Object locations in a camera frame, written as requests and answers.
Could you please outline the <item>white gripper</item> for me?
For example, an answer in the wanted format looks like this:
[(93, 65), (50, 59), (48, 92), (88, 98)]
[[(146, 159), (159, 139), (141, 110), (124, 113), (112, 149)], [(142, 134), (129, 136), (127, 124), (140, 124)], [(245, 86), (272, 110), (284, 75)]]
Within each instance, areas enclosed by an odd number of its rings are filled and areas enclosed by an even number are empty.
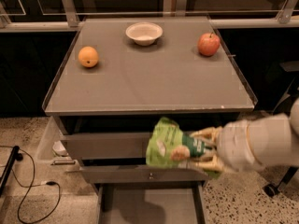
[(249, 122), (239, 120), (222, 127), (208, 127), (191, 133), (191, 137), (205, 144), (206, 147), (217, 146), (218, 155), (210, 161), (191, 161), (199, 169), (213, 172), (262, 171), (264, 166), (254, 156), (249, 145)]

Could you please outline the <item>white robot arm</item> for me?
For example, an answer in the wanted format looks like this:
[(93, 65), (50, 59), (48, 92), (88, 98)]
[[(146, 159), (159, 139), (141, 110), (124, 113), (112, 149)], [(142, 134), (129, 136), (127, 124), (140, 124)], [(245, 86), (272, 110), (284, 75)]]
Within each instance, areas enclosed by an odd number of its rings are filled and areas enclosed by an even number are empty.
[(299, 99), (289, 115), (279, 113), (256, 120), (239, 120), (191, 134), (216, 148), (211, 161), (199, 168), (218, 172), (261, 171), (265, 167), (299, 165)]

